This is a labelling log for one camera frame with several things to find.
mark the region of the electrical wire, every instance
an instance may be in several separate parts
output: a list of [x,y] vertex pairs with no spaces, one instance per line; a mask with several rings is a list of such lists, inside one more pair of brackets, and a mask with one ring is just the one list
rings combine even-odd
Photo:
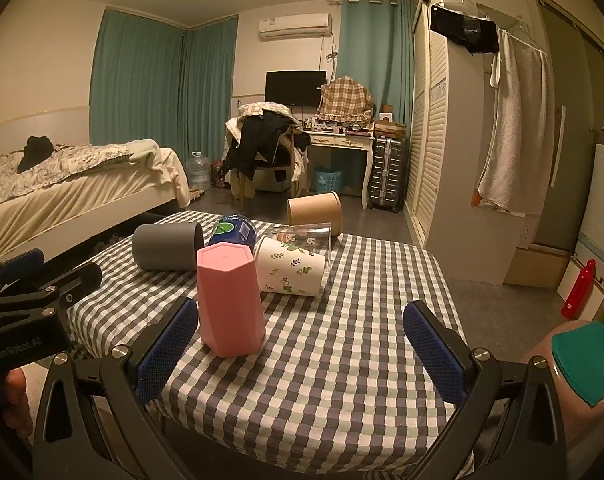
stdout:
[[335,60],[338,58],[338,52],[335,50],[335,35],[331,33],[331,53],[327,54],[326,61],[329,63],[333,63],[333,73],[331,74],[331,81],[335,79],[335,69],[336,64]]
[[317,71],[322,69],[322,54],[324,53],[324,36],[322,36],[322,46],[320,47],[320,61],[317,63]]

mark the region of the television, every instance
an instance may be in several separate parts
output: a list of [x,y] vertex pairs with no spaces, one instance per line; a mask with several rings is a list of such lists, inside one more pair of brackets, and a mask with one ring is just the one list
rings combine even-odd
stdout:
[[286,106],[320,105],[326,70],[282,70],[266,72],[264,100]]

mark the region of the white cup with leaf print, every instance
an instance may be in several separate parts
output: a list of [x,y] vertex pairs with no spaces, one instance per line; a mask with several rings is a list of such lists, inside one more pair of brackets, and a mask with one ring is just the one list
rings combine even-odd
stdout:
[[264,236],[255,247],[259,290],[317,296],[325,257]]
[[329,222],[274,227],[266,232],[266,236],[313,254],[321,254],[324,256],[325,268],[331,268],[333,262],[333,246],[331,244],[333,240]]

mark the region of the clear plastic cup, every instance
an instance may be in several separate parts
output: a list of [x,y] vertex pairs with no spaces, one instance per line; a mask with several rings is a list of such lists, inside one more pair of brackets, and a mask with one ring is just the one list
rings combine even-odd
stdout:
[[331,223],[306,224],[274,227],[266,232],[266,236],[325,258],[325,269],[333,264],[333,245],[331,238]]

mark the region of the suitcase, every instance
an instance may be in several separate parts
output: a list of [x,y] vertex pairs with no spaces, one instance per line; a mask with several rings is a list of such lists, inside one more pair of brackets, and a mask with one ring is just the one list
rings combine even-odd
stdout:
[[368,201],[373,206],[398,212],[404,202],[408,145],[404,139],[376,137]]

